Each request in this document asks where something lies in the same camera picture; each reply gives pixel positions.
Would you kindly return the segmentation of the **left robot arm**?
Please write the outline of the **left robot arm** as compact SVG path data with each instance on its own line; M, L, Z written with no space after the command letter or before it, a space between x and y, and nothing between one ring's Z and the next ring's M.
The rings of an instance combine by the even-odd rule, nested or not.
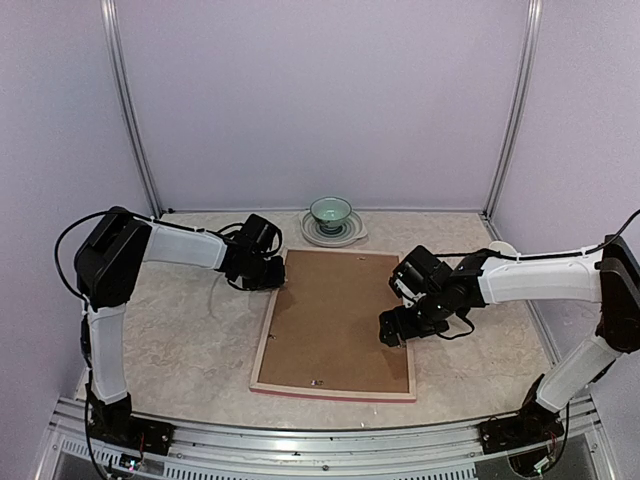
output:
M96 224L73 259L74 283L65 288L82 305L81 349L89 370L86 398L102 414L102 430L121 445L133 443L140 424L131 413L124 373L123 335L127 305L141 267L156 262L211 270L239 291L268 291L284 284L280 228L251 214L218 231L145 217L124 207L91 213L70 230Z

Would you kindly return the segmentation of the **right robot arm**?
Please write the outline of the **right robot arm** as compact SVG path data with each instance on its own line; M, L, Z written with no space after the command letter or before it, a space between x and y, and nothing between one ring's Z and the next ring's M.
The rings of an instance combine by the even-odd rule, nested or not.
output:
M512 301L576 300L600 307L594 333L532 385L511 423L520 443L535 442L576 393L639 349L639 263L621 232L573 251L524 255L494 242L456 254L455 266L447 264L449 257L418 245L395 267L389 286L403 303L379 316L383 344L429 336L450 341L450 317L466 321L473 309Z

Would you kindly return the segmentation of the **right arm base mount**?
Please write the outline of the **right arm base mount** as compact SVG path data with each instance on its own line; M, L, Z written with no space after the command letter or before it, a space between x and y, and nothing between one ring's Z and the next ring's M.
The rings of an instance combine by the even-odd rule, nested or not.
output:
M565 428L557 411L529 397L515 414L481 422L478 433L483 453L488 455L562 437Z

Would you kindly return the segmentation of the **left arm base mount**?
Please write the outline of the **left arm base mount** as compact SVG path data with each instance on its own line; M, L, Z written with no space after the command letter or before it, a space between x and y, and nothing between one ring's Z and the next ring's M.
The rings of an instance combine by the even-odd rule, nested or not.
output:
M90 402L91 423L89 435L109 444L167 456L172 444L175 426L171 423L135 416L131 397L112 404L100 400Z

